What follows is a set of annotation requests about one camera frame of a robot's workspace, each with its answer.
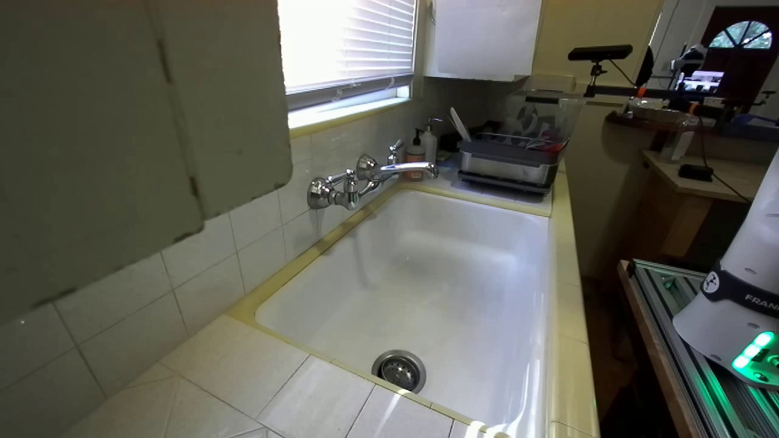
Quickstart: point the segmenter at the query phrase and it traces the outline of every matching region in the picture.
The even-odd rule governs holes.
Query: window blind
[[[409,85],[413,12],[413,0],[280,0],[287,109]]]

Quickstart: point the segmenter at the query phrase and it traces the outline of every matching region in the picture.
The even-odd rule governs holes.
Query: green light
[[[747,346],[747,351],[743,356],[754,358],[758,353],[758,346]]]
[[[762,331],[757,339],[754,339],[754,346],[763,347],[774,340],[774,334],[772,331]]]
[[[738,356],[738,358],[732,359],[732,368],[735,368],[735,370],[743,370],[745,365],[749,365],[749,358],[745,358],[745,356]]]

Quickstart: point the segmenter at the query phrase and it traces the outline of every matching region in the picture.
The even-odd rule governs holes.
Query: dish rack
[[[459,141],[459,177],[521,191],[548,191],[558,161],[570,143],[579,99],[523,96],[498,124],[472,132]]]

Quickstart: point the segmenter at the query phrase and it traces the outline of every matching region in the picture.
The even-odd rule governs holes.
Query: window sill
[[[325,124],[357,117],[357,115],[397,106],[404,103],[409,103],[409,90],[375,92],[375,94],[365,94],[345,103],[330,103],[330,104],[289,112],[287,127],[291,133],[301,133],[309,128],[321,128]]]

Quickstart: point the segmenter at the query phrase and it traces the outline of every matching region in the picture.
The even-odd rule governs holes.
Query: doorway
[[[702,32],[708,47],[702,70],[723,70],[717,94],[745,112],[779,54],[779,6],[715,6]]]

